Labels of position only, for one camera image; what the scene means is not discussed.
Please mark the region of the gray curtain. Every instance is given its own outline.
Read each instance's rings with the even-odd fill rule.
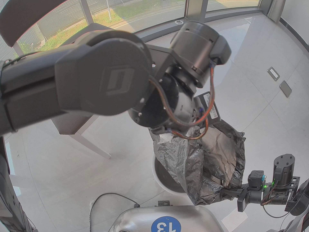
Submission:
[[[275,23],[278,23],[286,0],[273,0],[267,16]]]

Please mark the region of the tile floor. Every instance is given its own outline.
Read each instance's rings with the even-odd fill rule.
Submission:
[[[215,101],[221,117],[245,132],[244,182],[253,169],[272,176],[274,158],[284,153],[294,154],[294,173],[305,181],[309,177],[308,52],[286,28],[262,14],[208,25],[222,34],[232,49],[228,63],[215,68]],[[172,36],[151,44],[168,47]],[[277,82],[266,72],[271,66],[280,74]],[[289,98],[279,88],[283,80],[292,88]],[[208,90],[209,82],[198,94]],[[142,206],[166,199],[173,205],[191,204],[188,198],[171,195],[155,182],[152,140],[147,129],[135,124],[127,113],[99,117],[84,135],[112,158],[99,157],[72,138],[59,135],[51,120],[6,137],[14,168],[13,186],[39,231],[88,231],[90,203],[104,192],[121,193]],[[117,216],[132,206],[118,196],[102,197],[92,213],[93,232],[107,231]],[[236,200],[207,208],[221,221],[236,208]],[[275,216],[284,214],[282,206],[267,209]],[[259,205],[250,204],[245,212],[248,218],[235,232],[279,230],[283,220],[268,217]]]

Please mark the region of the road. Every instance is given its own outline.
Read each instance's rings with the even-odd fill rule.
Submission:
[[[236,8],[236,7],[247,7],[247,6],[257,6],[258,1],[244,1],[244,0],[232,0],[232,1],[216,1],[210,0],[207,6],[207,11],[221,10],[226,8]],[[163,12],[158,12],[152,15],[145,15],[142,18],[136,19],[134,21],[113,27],[114,29],[136,32],[145,28],[152,27],[157,24],[170,21],[175,18],[183,17],[184,7],[177,8],[173,10],[166,10]]]

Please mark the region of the corrugated metal wall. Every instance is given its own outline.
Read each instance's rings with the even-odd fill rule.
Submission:
[[[0,9],[2,9],[7,1],[8,0],[0,0]],[[132,0],[108,0],[110,7],[128,1]],[[106,0],[87,0],[87,2],[92,14],[107,8]],[[56,34],[59,29],[67,28],[83,18],[84,15],[79,0],[68,0],[44,16],[38,21],[37,25],[44,37],[48,38]],[[28,45],[32,43],[38,45],[42,40],[42,35],[38,35],[37,32],[38,30],[34,30],[34,28],[31,27],[19,41]],[[12,58],[15,54],[15,51],[6,45],[2,38],[0,39],[0,51],[1,58],[8,58],[9,56]]]

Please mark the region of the white wall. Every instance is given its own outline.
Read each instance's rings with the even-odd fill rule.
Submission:
[[[286,0],[281,17],[309,44],[309,0]]]

